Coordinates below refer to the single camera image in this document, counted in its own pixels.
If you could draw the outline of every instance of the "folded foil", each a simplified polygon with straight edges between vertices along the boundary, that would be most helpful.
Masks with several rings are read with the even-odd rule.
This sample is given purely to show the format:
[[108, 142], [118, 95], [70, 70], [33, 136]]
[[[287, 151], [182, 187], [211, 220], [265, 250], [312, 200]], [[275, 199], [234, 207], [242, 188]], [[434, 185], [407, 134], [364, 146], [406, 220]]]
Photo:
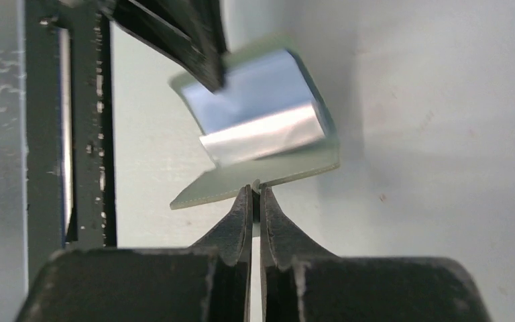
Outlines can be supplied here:
[[217, 166], [228, 166], [293, 150], [326, 137], [316, 103], [246, 121], [200, 137]]

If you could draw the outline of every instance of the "pliers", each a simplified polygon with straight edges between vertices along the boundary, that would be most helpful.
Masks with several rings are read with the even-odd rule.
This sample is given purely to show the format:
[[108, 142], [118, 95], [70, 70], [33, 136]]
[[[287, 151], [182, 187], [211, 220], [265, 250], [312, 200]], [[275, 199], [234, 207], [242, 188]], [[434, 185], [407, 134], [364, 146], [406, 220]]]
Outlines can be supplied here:
[[208, 90], [224, 85], [227, 51], [219, 0], [98, 0], [128, 34], [179, 63]]
[[17, 322], [249, 321], [258, 236], [263, 321], [490, 321], [455, 261], [340, 258], [283, 214], [271, 188], [248, 185], [189, 248], [59, 251]]

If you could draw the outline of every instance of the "white wall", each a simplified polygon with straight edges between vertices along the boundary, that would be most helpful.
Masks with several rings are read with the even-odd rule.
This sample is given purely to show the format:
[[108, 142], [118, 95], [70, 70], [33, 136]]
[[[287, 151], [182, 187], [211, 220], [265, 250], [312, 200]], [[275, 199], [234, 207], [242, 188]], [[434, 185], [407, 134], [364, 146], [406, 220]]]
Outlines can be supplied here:
[[[231, 49], [292, 31], [339, 127], [340, 169], [274, 189], [287, 215], [337, 254], [452, 257], [494, 320], [515, 321], [515, 0], [224, 0], [223, 12]], [[180, 68], [120, 30], [113, 45], [120, 244], [186, 246], [231, 201], [169, 210], [212, 165], [167, 85]]]

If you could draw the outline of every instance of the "vertical metal bar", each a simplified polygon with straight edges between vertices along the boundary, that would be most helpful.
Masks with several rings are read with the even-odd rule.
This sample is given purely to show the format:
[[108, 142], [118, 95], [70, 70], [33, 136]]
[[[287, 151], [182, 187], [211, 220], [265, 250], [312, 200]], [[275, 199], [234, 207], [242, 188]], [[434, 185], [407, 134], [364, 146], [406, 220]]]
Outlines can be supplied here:
[[62, 120], [62, 194], [64, 199], [64, 234], [72, 216], [72, 66], [70, 32], [58, 28], [60, 53], [60, 114]]
[[109, 22], [54, 3], [25, 2], [29, 283], [68, 222], [70, 248], [117, 244]]
[[27, 246], [32, 283], [50, 254], [62, 247], [62, 130], [58, 35], [49, 8], [25, 2]]
[[63, 7], [72, 37], [73, 212], [79, 249], [116, 246], [109, 22], [93, 3]]
[[29, 280], [28, 280], [28, 201], [27, 201], [27, 138], [26, 138], [26, 69], [25, 69], [25, 1], [19, 0], [17, 2], [17, 41], [19, 42], [19, 89], [22, 93], [21, 99], [19, 100], [19, 127], [20, 127], [20, 138], [21, 138], [21, 182], [22, 182], [22, 194], [23, 194], [23, 271], [24, 271], [24, 291], [28, 292]]

